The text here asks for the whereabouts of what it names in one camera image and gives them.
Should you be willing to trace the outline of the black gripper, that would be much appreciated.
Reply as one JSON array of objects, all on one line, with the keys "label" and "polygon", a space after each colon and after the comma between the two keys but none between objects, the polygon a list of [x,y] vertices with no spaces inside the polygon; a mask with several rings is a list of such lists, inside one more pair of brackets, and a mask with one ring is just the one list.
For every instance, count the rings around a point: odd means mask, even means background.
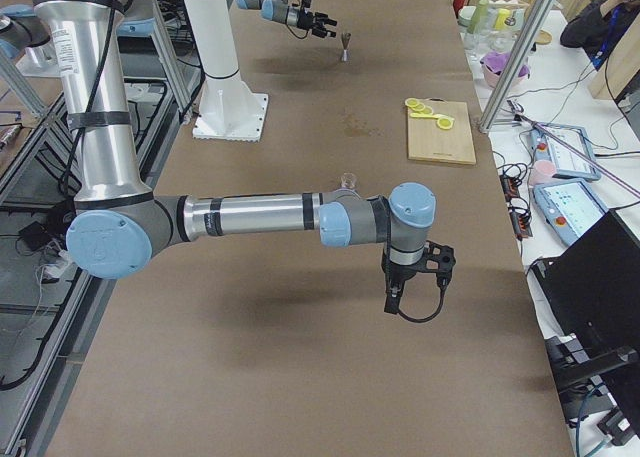
[{"label": "black gripper", "polygon": [[423,254],[424,249],[413,252],[400,251],[393,246],[383,249],[381,266],[385,276],[386,313],[399,313],[404,285],[418,273],[418,262]]},{"label": "black gripper", "polygon": [[328,14],[316,12],[315,14],[307,8],[297,8],[298,16],[296,27],[301,30],[311,31],[312,35],[319,38],[335,38],[336,32],[327,29],[325,26],[336,26],[337,21],[329,17]]}]

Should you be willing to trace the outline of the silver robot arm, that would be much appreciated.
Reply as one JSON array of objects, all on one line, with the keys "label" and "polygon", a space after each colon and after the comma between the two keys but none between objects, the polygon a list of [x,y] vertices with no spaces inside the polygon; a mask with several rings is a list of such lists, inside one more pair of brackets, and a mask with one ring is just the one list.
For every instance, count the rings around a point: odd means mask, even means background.
[{"label": "silver robot arm", "polygon": [[314,12],[312,0],[235,0],[244,10],[259,11],[261,17],[270,22],[283,25],[293,37],[304,40],[309,35],[318,38],[335,38],[334,27],[337,21],[328,14]]},{"label": "silver robot arm", "polygon": [[72,147],[65,175],[80,187],[65,243],[79,268],[120,279],[163,250],[205,236],[315,231],[328,247],[382,245],[387,313],[401,313],[405,284],[419,273],[434,275],[440,290],[448,287],[455,259],[428,238],[436,199],[419,183],[370,198],[345,187],[220,198],[158,194],[141,161],[118,42],[124,24],[154,29],[156,0],[32,2],[51,32],[67,108]]}]

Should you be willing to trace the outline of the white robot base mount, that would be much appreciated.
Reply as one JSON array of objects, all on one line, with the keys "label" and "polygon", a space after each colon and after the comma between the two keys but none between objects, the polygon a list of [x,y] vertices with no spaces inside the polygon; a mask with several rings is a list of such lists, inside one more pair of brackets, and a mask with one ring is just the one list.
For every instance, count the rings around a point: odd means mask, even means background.
[{"label": "white robot base mount", "polygon": [[205,81],[193,135],[257,142],[269,97],[243,81],[227,0],[184,0]]}]

